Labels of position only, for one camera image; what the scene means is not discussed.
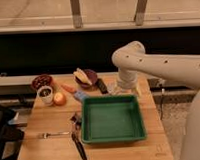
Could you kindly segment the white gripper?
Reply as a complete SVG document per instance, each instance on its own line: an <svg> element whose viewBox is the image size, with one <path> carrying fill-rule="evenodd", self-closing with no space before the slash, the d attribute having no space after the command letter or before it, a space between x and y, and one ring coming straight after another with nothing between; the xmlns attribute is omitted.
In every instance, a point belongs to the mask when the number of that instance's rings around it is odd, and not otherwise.
<svg viewBox="0 0 200 160"><path fill-rule="evenodd" d="M136 87L136 94L141 97L140 87L136 86L136 84L136 73L122 68L118 70L117 83L110 83L108 85L108 91L110 95L120 95L121 89L133 89Z"/></svg>

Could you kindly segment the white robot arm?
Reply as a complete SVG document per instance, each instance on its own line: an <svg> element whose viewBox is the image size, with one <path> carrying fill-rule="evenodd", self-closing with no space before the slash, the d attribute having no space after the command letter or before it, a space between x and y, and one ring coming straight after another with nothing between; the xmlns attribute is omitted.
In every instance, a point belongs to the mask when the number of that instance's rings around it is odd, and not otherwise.
<svg viewBox="0 0 200 160"><path fill-rule="evenodd" d="M132 41L114 51L112 63L118 68L118 86L134 87L135 73L150 74L197 89L186 119L180 160L200 160L200 55L146 54L139 41Z"/></svg>

